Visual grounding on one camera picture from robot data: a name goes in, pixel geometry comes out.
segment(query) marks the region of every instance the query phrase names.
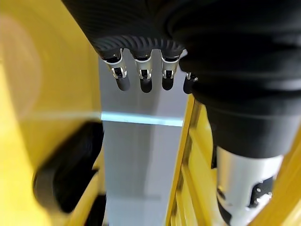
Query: gray wall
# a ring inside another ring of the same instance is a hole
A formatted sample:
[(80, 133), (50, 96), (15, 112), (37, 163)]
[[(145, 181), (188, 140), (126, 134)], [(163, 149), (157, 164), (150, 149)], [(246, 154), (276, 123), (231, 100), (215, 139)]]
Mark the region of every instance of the gray wall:
[[(153, 90), (140, 89), (134, 60), (124, 52), (131, 88), (120, 91), (100, 60), (102, 111), (182, 120), (187, 95), (178, 68), (174, 87), (161, 86), (161, 59), (153, 51)], [(166, 214), (181, 127), (104, 121), (107, 213), (110, 226), (160, 226)]]

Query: silver metal cylinder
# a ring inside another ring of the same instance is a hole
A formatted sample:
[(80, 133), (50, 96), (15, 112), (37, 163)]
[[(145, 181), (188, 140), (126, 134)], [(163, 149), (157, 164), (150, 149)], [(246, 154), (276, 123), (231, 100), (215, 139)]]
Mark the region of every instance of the silver metal cylinder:
[(138, 71), (138, 75), (140, 79), (150, 79), (152, 72), (152, 58), (150, 54), (150, 58), (147, 60), (139, 60), (135, 59), (136, 68)]
[(115, 79), (125, 78), (127, 76), (126, 62), (123, 59), (122, 51), (120, 50), (120, 59), (117, 62), (111, 63), (106, 60), (104, 62), (109, 67)]
[(246, 158), (217, 147), (217, 199), (223, 210), (220, 208), (222, 216), (224, 211), (230, 214), (228, 224), (246, 226), (264, 208), (272, 192), (263, 192), (259, 186), (269, 178), (273, 183), (282, 160), (282, 155), (266, 159)]
[(164, 59), (164, 57), (161, 57), (162, 60), (162, 75), (163, 78), (169, 78), (169, 79), (173, 79), (174, 75), (177, 71), (177, 67), (179, 64), (179, 59), (175, 60), (175, 61), (166, 61)]

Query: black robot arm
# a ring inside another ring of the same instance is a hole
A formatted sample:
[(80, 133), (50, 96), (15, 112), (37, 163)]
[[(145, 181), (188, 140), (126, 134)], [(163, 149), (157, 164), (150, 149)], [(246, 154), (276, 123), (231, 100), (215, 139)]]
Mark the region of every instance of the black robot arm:
[(151, 90), (151, 51), (161, 50), (162, 85), (170, 89), (187, 49), (179, 62), (184, 90), (192, 85), (207, 108), (221, 215), (233, 226), (252, 220), (269, 201), (300, 124), (301, 0), (63, 3), (123, 90), (123, 48), (134, 56), (144, 92)]

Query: yellow metal frame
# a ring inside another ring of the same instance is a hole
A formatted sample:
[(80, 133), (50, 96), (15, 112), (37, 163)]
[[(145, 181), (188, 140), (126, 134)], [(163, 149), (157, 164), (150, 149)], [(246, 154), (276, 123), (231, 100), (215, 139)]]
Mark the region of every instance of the yellow metal frame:
[(69, 215), (43, 209), (32, 179), (71, 133), (100, 120), (98, 76), (97, 54), (60, 0), (0, 1), (0, 225), (84, 225), (103, 176)]
[[(165, 225), (223, 225), (216, 203), (216, 169), (211, 169), (211, 129), (206, 109), (189, 97), (176, 159)], [(285, 157), (273, 198), (250, 223), (254, 226), (301, 225), (301, 129)], [(185, 203), (192, 203), (189, 210)]]

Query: white light strip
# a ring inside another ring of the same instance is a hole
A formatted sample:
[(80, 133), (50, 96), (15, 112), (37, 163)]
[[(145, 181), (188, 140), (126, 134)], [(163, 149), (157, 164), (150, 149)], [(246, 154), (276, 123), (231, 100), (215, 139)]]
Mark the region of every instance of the white light strip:
[(32, 120), (66, 120), (66, 119), (99, 119), (103, 121), (128, 122), (138, 124), (177, 126), (183, 125), (180, 118), (157, 117), (143, 114), (129, 114), (119, 112), (34, 112), (30, 114)]
[(183, 120), (179, 118), (156, 117), (142, 114), (128, 114), (116, 112), (102, 112), (103, 121), (129, 122), (138, 124), (177, 126), (183, 125)]

